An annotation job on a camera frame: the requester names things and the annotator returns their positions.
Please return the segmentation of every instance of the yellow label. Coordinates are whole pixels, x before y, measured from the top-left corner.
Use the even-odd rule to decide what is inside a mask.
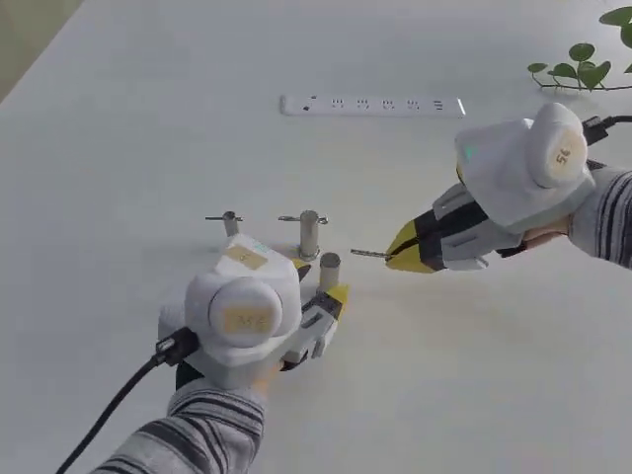
[[[273,325],[270,307],[231,306],[224,310],[224,331],[229,334],[268,333]]]
[[[263,255],[256,254],[241,245],[232,246],[226,250],[225,255],[235,262],[245,265],[250,270],[257,270],[268,262],[268,259]]]
[[[560,140],[557,142],[553,152],[549,156],[549,172],[555,178],[568,173],[568,165],[575,159],[574,154],[581,153],[583,148],[582,138],[571,130],[565,130]]]

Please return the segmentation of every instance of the small metal tube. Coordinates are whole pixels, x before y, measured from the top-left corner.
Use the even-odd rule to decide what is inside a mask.
[[[340,261],[340,256],[333,252],[327,252],[320,258],[320,281],[318,291],[325,292],[334,286],[338,286]]]
[[[300,214],[300,246],[298,256],[305,262],[310,262],[320,253],[318,248],[319,216],[315,210],[304,210]]]
[[[221,216],[224,221],[224,227],[226,228],[226,235],[228,237],[232,237],[235,234],[239,233],[239,218],[232,210],[227,210],[224,212],[224,215]]]

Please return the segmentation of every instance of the metal pin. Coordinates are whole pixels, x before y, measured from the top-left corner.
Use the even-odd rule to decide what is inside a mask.
[[[327,252],[320,258],[320,282],[318,291],[325,292],[338,286],[340,274],[340,256],[333,252]]]
[[[207,217],[206,220],[223,220],[226,235],[232,237],[239,233],[239,224],[237,222],[242,222],[244,219],[237,217],[232,210],[227,210],[221,217]]]
[[[376,257],[378,259],[388,259],[390,255],[383,252],[369,252],[368,250],[352,249],[352,254],[362,255],[363,257]]]
[[[300,217],[282,215],[278,218],[285,222],[300,222],[300,245],[298,257],[304,262],[315,260],[320,254],[318,247],[318,224],[328,224],[327,217],[320,217],[315,210],[303,210]]]

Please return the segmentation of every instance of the white power strip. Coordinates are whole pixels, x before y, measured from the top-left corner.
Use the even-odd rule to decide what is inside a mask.
[[[287,116],[445,117],[465,116],[461,100],[432,97],[282,96]]]

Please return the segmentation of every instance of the number label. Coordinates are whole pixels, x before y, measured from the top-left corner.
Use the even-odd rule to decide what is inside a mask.
[[[269,307],[231,306],[224,310],[224,331],[229,334],[265,334],[273,324]]]

